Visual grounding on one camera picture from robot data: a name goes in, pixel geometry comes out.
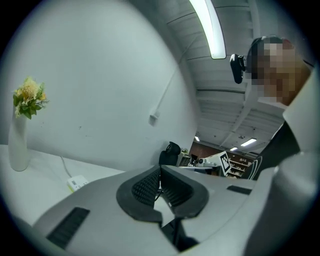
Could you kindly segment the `person's black printed shirt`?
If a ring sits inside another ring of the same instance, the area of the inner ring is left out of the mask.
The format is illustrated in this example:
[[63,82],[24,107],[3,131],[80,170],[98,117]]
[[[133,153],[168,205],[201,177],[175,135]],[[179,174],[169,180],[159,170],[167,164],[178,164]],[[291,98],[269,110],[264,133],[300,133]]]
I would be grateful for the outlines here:
[[273,135],[271,141],[246,168],[241,178],[245,180],[257,180],[260,173],[267,168],[276,167],[284,159],[297,154],[300,151],[295,136],[287,122]]

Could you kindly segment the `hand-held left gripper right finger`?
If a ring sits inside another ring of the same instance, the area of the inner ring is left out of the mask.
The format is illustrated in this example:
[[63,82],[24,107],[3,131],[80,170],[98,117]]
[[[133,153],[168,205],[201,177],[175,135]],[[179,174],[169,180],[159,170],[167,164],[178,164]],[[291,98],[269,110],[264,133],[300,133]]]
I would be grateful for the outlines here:
[[232,179],[175,168],[201,183],[209,200],[201,213],[182,221],[187,236],[198,244],[164,256],[245,256],[248,239],[259,219],[270,191],[273,169],[263,170],[257,180]]

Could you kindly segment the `long ceiling light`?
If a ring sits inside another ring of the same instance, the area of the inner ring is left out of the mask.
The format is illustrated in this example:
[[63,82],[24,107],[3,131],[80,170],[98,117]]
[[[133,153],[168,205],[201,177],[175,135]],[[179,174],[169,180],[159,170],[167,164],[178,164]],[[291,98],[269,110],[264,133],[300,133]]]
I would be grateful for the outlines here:
[[212,0],[189,0],[189,2],[202,25],[211,58],[225,59],[227,57],[225,40]]

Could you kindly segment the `white wall junction box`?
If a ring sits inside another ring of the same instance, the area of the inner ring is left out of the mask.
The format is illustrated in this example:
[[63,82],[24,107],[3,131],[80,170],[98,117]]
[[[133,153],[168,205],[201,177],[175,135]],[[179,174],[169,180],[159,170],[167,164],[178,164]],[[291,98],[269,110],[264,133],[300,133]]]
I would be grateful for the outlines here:
[[157,123],[159,117],[160,117],[160,112],[159,112],[158,110],[153,111],[153,112],[149,115],[149,121],[148,121],[149,124],[150,124],[151,126],[154,126],[154,125]]

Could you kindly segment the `white power strip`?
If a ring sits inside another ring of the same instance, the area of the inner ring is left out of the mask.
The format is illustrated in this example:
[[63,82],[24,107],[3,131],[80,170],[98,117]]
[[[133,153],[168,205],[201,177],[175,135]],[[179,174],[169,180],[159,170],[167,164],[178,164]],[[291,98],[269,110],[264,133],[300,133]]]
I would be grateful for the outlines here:
[[72,193],[87,185],[89,182],[83,175],[77,175],[69,178],[66,182]]

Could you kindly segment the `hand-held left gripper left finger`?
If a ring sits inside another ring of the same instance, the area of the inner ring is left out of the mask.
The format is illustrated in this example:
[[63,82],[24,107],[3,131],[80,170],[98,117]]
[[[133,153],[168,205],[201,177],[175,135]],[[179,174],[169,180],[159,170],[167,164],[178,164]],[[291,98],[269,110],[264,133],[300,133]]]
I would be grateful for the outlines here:
[[70,256],[176,256],[154,208],[159,166],[90,182],[47,210],[34,228]]

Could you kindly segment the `grey cubby shelf unit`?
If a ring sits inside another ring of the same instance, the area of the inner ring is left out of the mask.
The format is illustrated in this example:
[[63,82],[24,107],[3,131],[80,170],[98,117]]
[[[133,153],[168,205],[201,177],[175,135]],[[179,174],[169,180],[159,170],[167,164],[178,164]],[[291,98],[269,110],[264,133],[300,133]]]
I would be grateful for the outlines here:
[[191,161],[191,156],[187,153],[181,152],[178,155],[178,160],[176,163],[177,167],[187,167]]

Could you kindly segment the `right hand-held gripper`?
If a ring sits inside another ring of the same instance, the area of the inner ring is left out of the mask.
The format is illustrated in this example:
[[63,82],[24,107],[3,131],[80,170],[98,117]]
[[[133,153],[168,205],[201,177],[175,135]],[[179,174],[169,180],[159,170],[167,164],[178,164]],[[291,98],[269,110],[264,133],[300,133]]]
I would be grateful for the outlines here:
[[217,171],[218,175],[221,177],[226,176],[231,169],[229,157],[226,151],[222,151],[205,158],[200,158],[196,167],[212,168],[214,171]]

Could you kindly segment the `yellow flower bouquet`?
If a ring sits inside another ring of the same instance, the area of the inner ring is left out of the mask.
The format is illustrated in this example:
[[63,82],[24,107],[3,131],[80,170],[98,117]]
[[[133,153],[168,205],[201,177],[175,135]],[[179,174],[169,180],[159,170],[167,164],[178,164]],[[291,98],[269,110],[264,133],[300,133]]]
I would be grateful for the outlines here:
[[37,83],[31,76],[13,92],[12,97],[15,118],[25,116],[29,120],[50,102],[45,93],[45,83]]

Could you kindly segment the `black office chair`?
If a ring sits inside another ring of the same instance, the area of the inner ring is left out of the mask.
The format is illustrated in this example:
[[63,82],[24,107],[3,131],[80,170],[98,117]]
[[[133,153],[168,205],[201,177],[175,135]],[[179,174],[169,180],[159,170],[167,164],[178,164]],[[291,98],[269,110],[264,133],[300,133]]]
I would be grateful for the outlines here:
[[158,164],[176,166],[180,153],[180,146],[170,141],[167,148],[160,153]]

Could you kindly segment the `white wall conduit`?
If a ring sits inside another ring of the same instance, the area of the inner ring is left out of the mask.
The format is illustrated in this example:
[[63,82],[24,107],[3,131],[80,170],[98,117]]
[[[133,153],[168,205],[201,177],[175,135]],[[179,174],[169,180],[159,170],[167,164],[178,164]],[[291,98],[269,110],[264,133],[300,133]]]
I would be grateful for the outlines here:
[[187,51],[189,50],[189,48],[192,46],[192,44],[196,41],[196,39],[197,39],[199,36],[200,36],[200,34],[197,34],[197,35],[194,37],[194,39],[189,43],[189,45],[186,47],[186,49],[182,52],[182,54],[181,54],[181,56],[180,56],[180,58],[179,58],[179,60],[178,60],[178,63],[177,63],[177,65],[176,65],[176,67],[175,67],[175,69],[174,69],[174,71],[173,71],[170,79],[168,80],[168,83],[167,83],[167,85],[165,86],[165,88],[164,88],[164,90],[163,90],[163,93],[162,93],[162,95],[161,95],[161,97],[160,97],[160,99],[159,99],[159,101],[158,101],[158,103],[157,103],[157,105],[156,105],[153,113],[150,115],[150,116],[153,116],[155,119],[158,119],[159,116],[160,116],[160,111],[159,111],[160,106],[161,106],[161,104],[162,104],[162,102],[163,102],[163,100],[164,100],[164,98],[165,98],[165,96],[166,96],[166,93],[167,93],[167,91],[168,91],[168,89],[169,89],[169,86],[170,86],[170,84],[171,84],[171,82],[172,82],[172,80],[173,80],[173,78],[174,78],[177,70],[180,68],[180,64],[181,64],[181,62],[182,62],[185,54],[187,53]]

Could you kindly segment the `wooden display shelf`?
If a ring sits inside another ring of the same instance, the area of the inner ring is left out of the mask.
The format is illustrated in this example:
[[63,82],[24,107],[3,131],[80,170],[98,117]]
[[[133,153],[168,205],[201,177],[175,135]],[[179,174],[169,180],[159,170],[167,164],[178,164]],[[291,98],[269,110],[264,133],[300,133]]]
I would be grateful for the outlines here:
[[229,160],[229,163],[231,165],[230,173],[232,173],[235,176],[241,177],[246,169],[249,168],[249,166],[252,164],[252,160],[248,158],[234,158],[232,157]]

